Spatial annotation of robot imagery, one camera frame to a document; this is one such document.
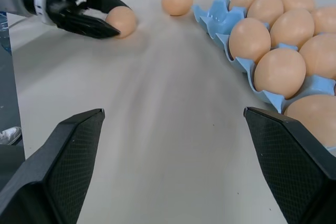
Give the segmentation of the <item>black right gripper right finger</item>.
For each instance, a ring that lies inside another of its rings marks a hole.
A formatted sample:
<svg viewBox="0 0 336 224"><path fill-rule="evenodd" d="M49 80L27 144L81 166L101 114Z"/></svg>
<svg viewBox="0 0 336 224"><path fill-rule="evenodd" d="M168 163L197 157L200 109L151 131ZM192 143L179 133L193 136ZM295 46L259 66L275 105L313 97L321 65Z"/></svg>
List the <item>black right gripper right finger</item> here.
<svg viewBox="0 0 336 224"><path fill-rule="evenodd" d="M335 223L335 156L295 119L255 107L244 117L287 223Z"/></svg>

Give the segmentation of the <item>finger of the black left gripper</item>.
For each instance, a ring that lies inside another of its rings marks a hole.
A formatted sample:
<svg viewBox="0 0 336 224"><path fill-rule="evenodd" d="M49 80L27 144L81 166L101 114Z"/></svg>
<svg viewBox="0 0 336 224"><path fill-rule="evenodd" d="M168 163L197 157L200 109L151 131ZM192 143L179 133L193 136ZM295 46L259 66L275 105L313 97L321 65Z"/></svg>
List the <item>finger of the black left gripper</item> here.
<svg viewBox="0 0 336 224"><path fill-rule="evenodd" d="M111 10L120 6L129 7L121 0L85 0L78 7L80 10L94 9L108 14Z"/></svg>
<svg viewBox="0 0 336 224"><path fill-rule="evenodd" d="M70 12L56 15L56 25L65 31L96 38L106 39L120 35L120 31L100 18Z"/></svg>

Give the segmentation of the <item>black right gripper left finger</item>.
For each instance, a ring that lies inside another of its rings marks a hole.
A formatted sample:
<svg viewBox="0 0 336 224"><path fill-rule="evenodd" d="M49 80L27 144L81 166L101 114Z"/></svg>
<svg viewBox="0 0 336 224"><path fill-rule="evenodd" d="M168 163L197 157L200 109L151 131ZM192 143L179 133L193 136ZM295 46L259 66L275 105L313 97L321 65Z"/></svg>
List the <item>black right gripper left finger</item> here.
<svg viewBox="0 0 336 224"><path fill-rule="evenodd" d="M57 124L1 190L1 223L76 223L92 179L104 109Z"/></svg>

